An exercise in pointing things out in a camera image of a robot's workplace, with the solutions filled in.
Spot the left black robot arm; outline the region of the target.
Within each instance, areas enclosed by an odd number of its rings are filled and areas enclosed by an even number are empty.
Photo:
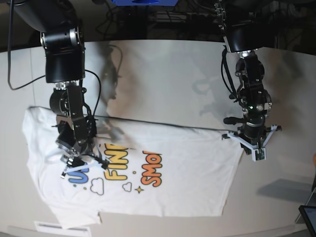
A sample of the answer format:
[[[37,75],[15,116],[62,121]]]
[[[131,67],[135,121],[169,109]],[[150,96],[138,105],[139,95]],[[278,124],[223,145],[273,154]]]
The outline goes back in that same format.
[[[272,100],[264,88],[265,69],[256,50],[263,47],[267,26],[258,15],[257,0],[217,0],[214,4],[225,47],[221,75],[229,98],[242,109],[241,118],[227,117],[227,125],[239,124],[223,138],[238,141],[254,161],[266,159],[266,144],[278,127],[266,127]]]

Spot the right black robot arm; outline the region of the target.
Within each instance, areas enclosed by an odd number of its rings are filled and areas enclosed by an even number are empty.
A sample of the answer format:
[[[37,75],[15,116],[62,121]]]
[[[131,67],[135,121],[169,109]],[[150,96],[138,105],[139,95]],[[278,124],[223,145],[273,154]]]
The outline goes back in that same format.
[[[7,0],[9,22],[17,13],[29,26],[40,33],[45,51],[45,79],[54,84],[50,97],[51,110],[62,119],[57,124],[56,144],[64,152],[66,164],[61,177],[90,166],[84,156],[92,158],[91,166],[106,168],[108,162],[93,154],[97,133],[95,111],[84,100],[86,88],[85,47],[82,24],[68,0]]]

